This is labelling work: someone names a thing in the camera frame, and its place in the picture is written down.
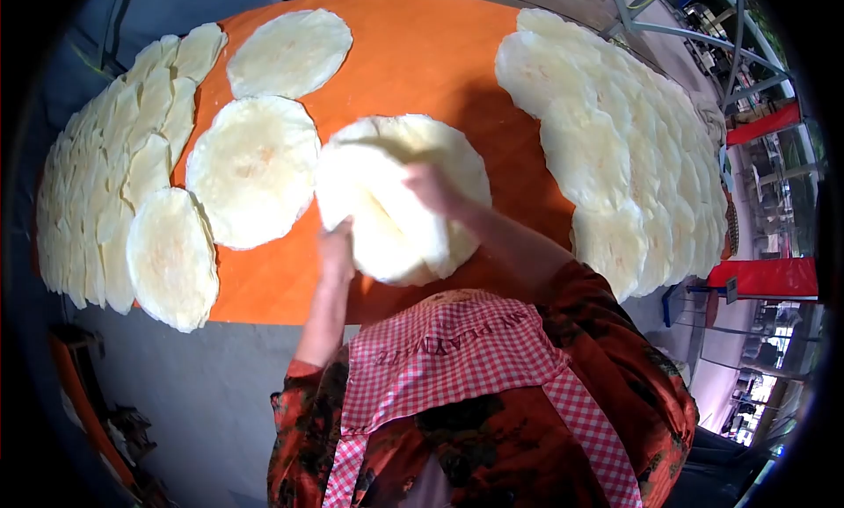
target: metal frame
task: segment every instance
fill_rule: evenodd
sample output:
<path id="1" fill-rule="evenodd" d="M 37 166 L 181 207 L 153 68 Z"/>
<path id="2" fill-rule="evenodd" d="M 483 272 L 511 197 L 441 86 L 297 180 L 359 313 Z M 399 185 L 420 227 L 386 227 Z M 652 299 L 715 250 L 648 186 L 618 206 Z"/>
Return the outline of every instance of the metal frame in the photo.
<path id="1" fill-rule="evenodd" d="M 634 0 L 633 3 L 628 6 L 625 0 L 615 0 L 615 6 L 618 8 L 618 17 L 615 18 L 609 26 L 601 30 L 599 36 L 608 40 L 616 36 L 619 32 L 622 31 L 622 29 L 626 29 L 630 32 L 658 32 L 659 34 L 669 34 L 670 36 L 680 36 L 691 40 L 703 41 L 705 43 L 709 43 L 710 45 L 715 45 L 716 47 L 721 47 L 726 50 L 732 51 L 733 64 L 730 68 L 730 76 L 727 80 L 727 84 L 724 86 L 724 98 L 721 102 L 722 112 L 726 110 L 727 105 L 730 105 L 731 103 L 737 102 L 738 100 L 746 98 L 751 94 L 755 94 L 759 91 L 764 91 L 765 89 L 768 89 L 778 83 L 782 83 L 785 80 L 791 79 L 792 76 L 787 71 L 780 69 L 767 59 L 754 54 L 754 52 L 741 48 L 742 40 L 744 39 L 744 0 L 736 0 L 736 15 L 738 16 L 738 25 L 736 26 L 735 45 L 733 45 L 733 43 L 729 41 L 724 41 L 716 37 L 701 34 L 693 30 L 675 28 L 672 26 L 654 25 L 652 23 L 641 23 L 640 21 L 636 21 L 636 17 L 641 14 L 641 12 L 654 1 L 656 0 Z M 733 92 L 733 83 L 735 83 L 736 74 L 739 71 L 738 68 L 741 64 L 742 58 L 746 58 L 751 62 L 759 63 L 766 69 L 773 71 L 774 75 L 768 78 L 767 80 L 759 81 L 758 83 L 751 85 L 747 89 L 743 89 L 738 92 Z"/>

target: orange floral shirt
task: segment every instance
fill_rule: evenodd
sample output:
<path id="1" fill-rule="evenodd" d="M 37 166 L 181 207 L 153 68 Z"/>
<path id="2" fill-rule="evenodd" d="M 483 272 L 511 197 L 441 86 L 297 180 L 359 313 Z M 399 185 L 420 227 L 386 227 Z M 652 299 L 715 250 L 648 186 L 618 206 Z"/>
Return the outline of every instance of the orange floral shirt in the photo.
<path id="1" fill-rule="evenodd" d="M 552 344 L 612 423 L 645 506 L 668 497 L 691 448 L 697 408 L 680 373 L 637 331 L 607 281 L 572 261 L 537 305 Z M 293 360 L 271 397 L 277 438 L 270 506 L 322 504 L 349 373 L 343 347 L 324 370 Z M 431 453 L 455 506 L 604 506 L 589 460 L 541 387 L 522 387 L 399 418 L 371 434 L 352 506 L 401 505 Z"/>

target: metal pole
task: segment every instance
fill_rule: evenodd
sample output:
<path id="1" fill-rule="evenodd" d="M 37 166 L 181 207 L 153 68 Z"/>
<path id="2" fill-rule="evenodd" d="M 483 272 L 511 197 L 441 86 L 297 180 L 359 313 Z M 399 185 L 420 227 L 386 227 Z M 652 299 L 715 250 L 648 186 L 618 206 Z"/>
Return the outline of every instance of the metal pole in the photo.
<path id="1" fill-rule="evenodd" d="M 819 171 L 819 169 L 820 167 L 817 161 L 812 162 L 811 164 L 803 164 L 797 167 L 792 167 L 792 169 L 786 170 L 783 173 L 772 173 L 770 175 L 760 176 L 759 185 L 765 186 L 765 184 L 772 184 L 776 181 L 794 178 L 801 175 L 808 175 L 809 173 Z"/>
<path id="2" fill-rule="evenodd" d="M 621 23 L 625 26 L 625 29 L 632 30 L 633 29 L 633 18 L 630 17 L 630 12 L 627 11 L 627 3 L 625 0 L 614 0 L 615 7 L 618 8 L 618 17 L 621 17 Z"/>
<path id="3" fill-rule="evenodd" d="M 638 21 L 633 22 L 633 28 L 645 32 L 658 32 L 659 34 L 669 34 L 670 36 L 688 37 L 689 39 L 703 41 L 705 43 L 709 43 L 710 45 L 715 45 L 716 47 L 733 50 L 733 43 L 708 36 L 700 32 L 695 32 L 694 30 L 674 28 L 672 26 L 654 25 L 653 23 L 640 23 Z M 784 70 L 745 48 L 741 49 L 741 55 L 749 60 L 759 63 L 763 67 L 766 67 L 777 74 L 785 74 L 786 77 L 788 76 L 788 73 Z"/>
<path id="4" fill-rule="evenodd" d="M 627 3 L 625 3 L 624 0 L 621 0 L 621 4 L 616 1 L 615 6 L 618 7 L 618 15 L 627 14 L 628 18 L 631 21 L 630 24 L 633 25 L 632 20 L 636 18 L 636 16 L 641 14 L 642 10 L 647 8 L 648 5 L 653 1 L 656 0 L 651 0 L 650 2 L 648 2 L 648 0 L 633 0 L 633 3 L 631 3 L 628 7 Z M 625 27 L 626 26 L 623 25 L 623 19 L 615 18 L 613 19 L 613 22 L 607 28 L 601 30 L 601 33 L 598 35 L 603 39 L 609 39 L 610 37 L 613 37 L 618 34 L 621 29 Z"/>
<path id="5" fill-rule="evenodd" d="M 817 301 L 817 295 L 739 294 L 742 300 Z"/>
<path id="6" fill-rule="evenodd" d="M 724 98 L 724 105 L 737 102 L 742 98 L 747 98 L 748 96 L 755 94 L 760 91 L 764 91 L 765 89 L 769 89 L 776 85 L 777 83 L 783 82 L 788 80 L 785 74 L 774 74 L 767 80 L 759 81 L 758 83 L 752 84 L 747 89 L 742 89 L 739 92 L 730 94 L 729 96 Z"/>
<path id="7" fill-rule="evenodd" d="M 733 66 L 730 68 L 730 77 L 727 78 L 727 83 L 724 85 L 724 98 L 721 104 L 721 112 L 727 110 L 727 105 L 731 102 L 729 99 L 733 95 L 733 82 L 736 80 L 736 74 L 739 72 L 739 65 L 741 64 L 741 45 L 744 39 L 744 0 L 736 0 L 736 13 L 740 17 L 736 19 L 736 39 L 733 41 L 735 47 L 733 48 Z"/>

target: stack of flatbread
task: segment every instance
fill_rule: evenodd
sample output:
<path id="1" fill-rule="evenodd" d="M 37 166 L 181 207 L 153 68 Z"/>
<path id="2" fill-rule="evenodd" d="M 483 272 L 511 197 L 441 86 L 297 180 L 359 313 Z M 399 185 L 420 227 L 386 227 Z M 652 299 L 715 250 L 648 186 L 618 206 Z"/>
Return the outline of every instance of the stack of flatbread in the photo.
<path id="1" fill-rule="evenodd" d="M 132 221 L 147 199 L 170 187 L 193 131 L 196 86 L 226 41 L 214 23 L 181 40 L 153 41 L 126 74 L 71 116 L 47 156 L 37 198 L 39 267 L 49 290 L 68 294 L 80 309 L 89 301 L 129 312 Z"/>
<path id="2" fill-rule="evenodd" d="M 498 83 L 541 121 L 548 170 L 576 205 L 578 259 L 618 301 L 720 262 L 727 200 L 688 95 L 595 34 L 523 9 L 495 57 Z"/>

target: orange tabletop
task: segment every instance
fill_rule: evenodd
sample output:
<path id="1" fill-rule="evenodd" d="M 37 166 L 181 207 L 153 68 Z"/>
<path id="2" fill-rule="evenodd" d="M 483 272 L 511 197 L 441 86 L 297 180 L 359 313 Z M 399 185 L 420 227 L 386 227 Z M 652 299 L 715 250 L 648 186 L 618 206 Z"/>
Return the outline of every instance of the orange tabletop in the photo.
<path id="1" fill-rule="evenodd" d="M 319 91 L 300 98 L 322 143 L 362 116 L 427 114 L 459 129 L 484 158 L 493 206 L 569 246 L 574 206 L 545 169 L 539 122 L 516 108 L 495 80 L 495 51 L 516 30 L 518 10 L 480 0 L 297 0 L 220 22 L 229 43 L 196 91 L 196 128 L 173 173 L 184 186 L 186 155 L 217 112 L 233 100 L 226 64 L 251 33 L 285 12 L 323 7 L 343 18 L 353 44 L 340 70 Z M 319 275 L 316 201 L 290 233 L 252 250 L 217 246 L 219 322 L 301 324 Z M 348 323 L 373 323 L 456 288 L 523 296 L 480 248 L 450 278 L 397 288 L 358 275 Z"/>

